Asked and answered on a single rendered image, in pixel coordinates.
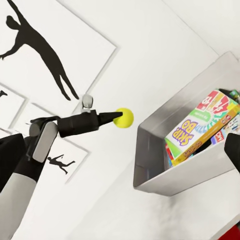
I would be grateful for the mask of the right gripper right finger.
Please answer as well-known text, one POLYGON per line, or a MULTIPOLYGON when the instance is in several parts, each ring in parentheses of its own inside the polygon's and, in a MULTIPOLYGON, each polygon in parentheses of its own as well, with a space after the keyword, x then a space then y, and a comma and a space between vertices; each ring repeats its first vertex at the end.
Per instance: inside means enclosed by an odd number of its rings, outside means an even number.
POLYGON ((240 135, 229 132, 225 141, 224 151, 240 173, 240 135))

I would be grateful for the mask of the tennis ball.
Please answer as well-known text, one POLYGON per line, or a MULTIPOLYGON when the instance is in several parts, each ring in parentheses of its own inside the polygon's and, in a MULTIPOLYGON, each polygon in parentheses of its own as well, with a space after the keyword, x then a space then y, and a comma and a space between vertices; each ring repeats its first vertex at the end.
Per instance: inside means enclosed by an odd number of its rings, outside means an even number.
POLYGON ((133 112, 126 107, 122 107, 116 110, 117 112, 122 112, 122 116, 113 119, 114 124, 121 129, 127 129, 132 125, 134 121, 133 112))

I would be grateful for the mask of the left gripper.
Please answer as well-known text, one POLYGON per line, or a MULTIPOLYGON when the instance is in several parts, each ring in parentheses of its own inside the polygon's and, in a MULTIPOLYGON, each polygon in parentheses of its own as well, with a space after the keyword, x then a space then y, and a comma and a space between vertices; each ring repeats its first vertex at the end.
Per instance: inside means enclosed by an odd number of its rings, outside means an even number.
POLYGON ((121 117, 122 111, 115 112, 100 112, 97 114, 96 110, 90 112, 70 116, 70 124, 73 134, 79 135, 98 131, 101 125, 113 122, 113 119, 121 117))

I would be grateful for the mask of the board game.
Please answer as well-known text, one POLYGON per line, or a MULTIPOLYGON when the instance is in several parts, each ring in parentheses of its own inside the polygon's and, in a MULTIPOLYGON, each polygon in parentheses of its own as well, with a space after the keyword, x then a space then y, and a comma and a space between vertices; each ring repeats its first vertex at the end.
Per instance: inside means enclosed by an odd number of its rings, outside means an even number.
MULTIPOLYGON (((240 93, 236 91, 236 89, 230 92, 227 96, 240 104, 240 93)), ((238 131, 240 131, 240 113, 210 138, 212 145, 214 146, 221 140, 226 139, 229 133, 236 134, 238 131)))
MULTIPOLYGON (((193 153, 188 157, 188 159, 191 158, 191 157, 194 156, 194 155, 196 155, 196 152, 193 152, 193 153)), ((174 167, 174 166, 173 166, 173 163, 172 163, 172 161, 171 161, 171 159, 170 159, 170 157, 168 157, 168 159, 169 159, 169 166, 170 166, 170 168, 174 167)))
POLYGON ((240 104, 214 89, 164 139, 173 166, 185 161, 240 113, 240 104))

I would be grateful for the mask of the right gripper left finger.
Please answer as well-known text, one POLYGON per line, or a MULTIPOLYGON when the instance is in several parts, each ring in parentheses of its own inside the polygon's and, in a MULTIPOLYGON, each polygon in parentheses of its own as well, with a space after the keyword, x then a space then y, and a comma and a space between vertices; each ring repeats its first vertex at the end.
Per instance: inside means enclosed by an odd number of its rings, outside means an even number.
POLYGON ((0 138, 0 193, 25 153, 26 144, 21 132, 0 138))

